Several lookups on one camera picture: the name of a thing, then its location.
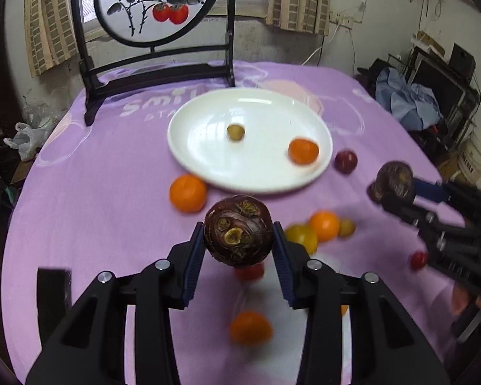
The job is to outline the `red cherry tomato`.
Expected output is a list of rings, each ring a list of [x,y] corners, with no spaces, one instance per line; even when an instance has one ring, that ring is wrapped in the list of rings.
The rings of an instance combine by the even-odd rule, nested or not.
[[[234,275],[240,282],[259,281],[265,275],[264,263],[260,262],[252,266],[235,269]]]
[[[420,271],[426,267],[429,260],[429,253],[426,251],[415,251],[409,258],[409,267],[414,272]]]

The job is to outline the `greenish yellow citrus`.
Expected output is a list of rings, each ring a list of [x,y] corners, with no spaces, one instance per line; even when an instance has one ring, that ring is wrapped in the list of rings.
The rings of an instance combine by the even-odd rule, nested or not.
[[[309,255],[314,255],[319,241],[315,231],[306,224],[293,224],[285,229],[288,241],[302,245]]]

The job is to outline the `red cherry tomato front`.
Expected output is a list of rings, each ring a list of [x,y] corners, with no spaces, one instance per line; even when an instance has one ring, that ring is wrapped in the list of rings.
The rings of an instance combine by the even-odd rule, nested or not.
[[[260,262],[252,266],[235,269],[234,275],[240,282],[259,281],[265,275],[264,263]]]

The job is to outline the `orange mandarin front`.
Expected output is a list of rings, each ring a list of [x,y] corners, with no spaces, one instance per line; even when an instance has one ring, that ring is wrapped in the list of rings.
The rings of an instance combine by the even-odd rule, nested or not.
[[[273,327],[268,319],[254,311],[240,312],[229,326],[233,343],[254,347],[268,342],[273,337]]]

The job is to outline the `dark purple passion fruit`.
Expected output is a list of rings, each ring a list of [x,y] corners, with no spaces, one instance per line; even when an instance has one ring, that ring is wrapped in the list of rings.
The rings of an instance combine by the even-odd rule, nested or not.
[[[232,268],[262,262],[273,244],[273,221],[266,205],[252,196],[230,196],[209,209],[204,222],[210,255]]]

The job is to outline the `large orange mandarin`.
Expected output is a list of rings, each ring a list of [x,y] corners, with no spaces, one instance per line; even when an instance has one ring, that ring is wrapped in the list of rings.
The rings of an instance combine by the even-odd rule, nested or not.
[[[314,141],[296,138],[288,145],[287,153],[293,163],[309,165],[318,158],[320,148]]]

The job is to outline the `small yellow longan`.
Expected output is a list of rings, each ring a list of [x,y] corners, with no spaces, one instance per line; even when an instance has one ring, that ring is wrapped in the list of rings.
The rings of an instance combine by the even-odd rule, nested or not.
[[[245,136],[245,128],[240,124],[227,126],[227,136],[232,142],[240,142]]]

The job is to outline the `yellowish longan on table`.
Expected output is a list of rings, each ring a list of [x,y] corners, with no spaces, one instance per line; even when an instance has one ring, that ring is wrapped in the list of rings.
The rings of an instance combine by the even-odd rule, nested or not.
[[[356,224],[351,219],[341,219],[338,237],[347,238],[350,237],[356,231]]]

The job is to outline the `blue clothes pile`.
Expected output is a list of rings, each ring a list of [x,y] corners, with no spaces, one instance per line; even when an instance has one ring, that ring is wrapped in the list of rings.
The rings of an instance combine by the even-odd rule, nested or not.
[[[422,131],[440,123],[443,115],[433,91],[408,84],[395,68],[384,68],[376,79],[376,102],[406,130]]]

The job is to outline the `purple tablecloth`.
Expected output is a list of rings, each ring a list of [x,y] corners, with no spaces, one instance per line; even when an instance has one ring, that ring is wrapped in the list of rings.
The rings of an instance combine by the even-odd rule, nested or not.
[[[417,272],[409,256],[421,249],[415,231],[376,207],[367,186],[383,163],[402,160],[434,182],[435,166],[405,130],[351,77],[329,68],[239,62],[235,79],[245,87],[278,90],[319,112],[336,150],[351,149],[358,165],[351,175],[329,168],[313,184],[266,199],[283,226],[303,223],[318,210],[354,220],[346,239],[323,244],[318,257],[336,271],[361,276],[373,271],[401,301],[445,358],[450,333],[452,283],[431,269]],[[187,100],[222,82],[160,86],[104,103],[92,126],[83,120],[79,95],[40,151],[13,212],[1,279],[1,305],[13,370],[24,380],[40,353],[37,324],[38,268],[72,273],[78,297],[103,270],[117,276],[144,269],[190,238],[202,214],[184,215],[168,199],[181,167],[167,148],[167,125]],[[240,312],[264,315],[273,337],[247,347],[230,339]],[[178,370],[184,384],[292,384],[306,315],[283,299],[274,264],[248,297],[233,271],[206,257],[194,300],[171,315]]]

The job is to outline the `black smartphone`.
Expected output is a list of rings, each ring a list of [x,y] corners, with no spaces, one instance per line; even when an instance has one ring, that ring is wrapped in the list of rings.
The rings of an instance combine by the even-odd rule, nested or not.
[[[68,269],[37,270],[37,324],[42,347],[72,307],[71,275]]]

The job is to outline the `white oval plate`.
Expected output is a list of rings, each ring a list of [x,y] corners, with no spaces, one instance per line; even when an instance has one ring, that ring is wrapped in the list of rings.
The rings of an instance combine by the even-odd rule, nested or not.
[[[240,124],[245,136],[232,142],[227,126]],[[309,165],[287,153],[296,138],[319,145]],[[167,129],[173,158],[208,184],[244,194],[297,190],[320,177],[333,156],[329,128],[300,101],[271,90],[232,88],[197,96],[180,107]]]

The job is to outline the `white plastic bag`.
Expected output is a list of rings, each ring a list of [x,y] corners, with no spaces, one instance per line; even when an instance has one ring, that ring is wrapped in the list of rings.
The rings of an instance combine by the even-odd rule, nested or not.
[[[28,162],[46,142],[49,133],[46,129],[32,128],[25,123],[17,123],[15,130],[16,134],[13,137],[5,137],[3,142],[7,147],[18,151],[22,162]]]

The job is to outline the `left beige curtain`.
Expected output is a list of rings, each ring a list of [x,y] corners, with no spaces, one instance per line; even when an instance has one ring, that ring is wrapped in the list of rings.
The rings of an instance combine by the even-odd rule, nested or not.
[[[24,26],[32,77],[77,54],[69,0],[24,0]]]

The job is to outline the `black framed painted screen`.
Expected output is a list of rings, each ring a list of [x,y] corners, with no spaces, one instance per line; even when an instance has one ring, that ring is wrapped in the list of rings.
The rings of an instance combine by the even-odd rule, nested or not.
[[[221,44],[174,45],[198,27],[217,0],[93,0],[94,14],[106,36],[118,44],[142,49],[141,55],[97,66],[88,51],[82,0],[70,0],[73,30],[80,55],[80,75],[86,92],[84,123],[91,126],[108,98],[176,82],[212,78],[235,85],[233,35],[236,0],[227,0],[225,40]],[[104,79],[101,74],[122,66],[185,54],[223,52],[222,64],[177,64],[151,67],[126,77]]]

